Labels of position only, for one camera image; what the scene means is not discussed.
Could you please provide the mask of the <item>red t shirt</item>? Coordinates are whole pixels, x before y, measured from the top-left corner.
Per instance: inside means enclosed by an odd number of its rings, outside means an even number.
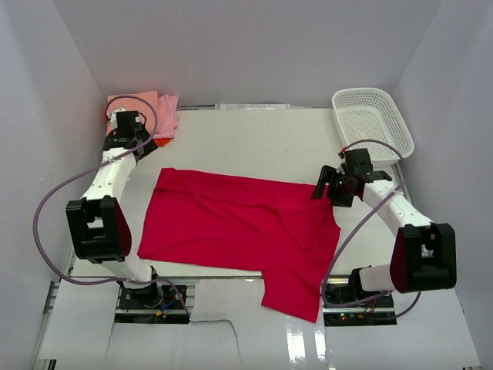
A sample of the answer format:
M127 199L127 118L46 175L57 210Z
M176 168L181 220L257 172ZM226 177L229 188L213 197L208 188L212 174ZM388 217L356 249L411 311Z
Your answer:
M262 305L316 321L340 228L314 186L161 170L146 211L142 259L262 274Z

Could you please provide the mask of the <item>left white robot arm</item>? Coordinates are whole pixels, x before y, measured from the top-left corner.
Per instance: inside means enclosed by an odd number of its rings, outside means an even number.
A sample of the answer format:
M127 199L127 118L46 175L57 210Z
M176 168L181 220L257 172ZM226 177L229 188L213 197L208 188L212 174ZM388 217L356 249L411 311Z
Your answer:
M101 265L125 282L142 282L136 298L148 308L157 306L163 289L150 281L153 269L132 250L132 234L119 204L131 172L157 149L136 111L111 113L112 129L105 138L101 166L79 200L65 208L77 258Z

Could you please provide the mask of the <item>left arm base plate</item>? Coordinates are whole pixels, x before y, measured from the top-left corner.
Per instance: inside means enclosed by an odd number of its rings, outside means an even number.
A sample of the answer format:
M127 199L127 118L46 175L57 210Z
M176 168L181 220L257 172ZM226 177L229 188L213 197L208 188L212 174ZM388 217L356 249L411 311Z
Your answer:
M142 325L186 325L189 315L186 303L187 286L152 285L146 288L121 287L116 304L114 322Z

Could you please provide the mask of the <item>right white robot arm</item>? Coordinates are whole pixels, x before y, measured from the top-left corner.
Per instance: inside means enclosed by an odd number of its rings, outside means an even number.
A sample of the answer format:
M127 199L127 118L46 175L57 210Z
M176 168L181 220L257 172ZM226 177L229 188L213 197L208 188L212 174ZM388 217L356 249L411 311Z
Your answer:
M454 228L415 209L387 172L374 169L367 149L345 150L340 158L343 163L338 168L322 166L312 197L327 197L335 207L351 207L354 198L359 198L385 222L395 242L389 264L356 268L343 287L325 283L325 302L363 308L379 294L454 288Z

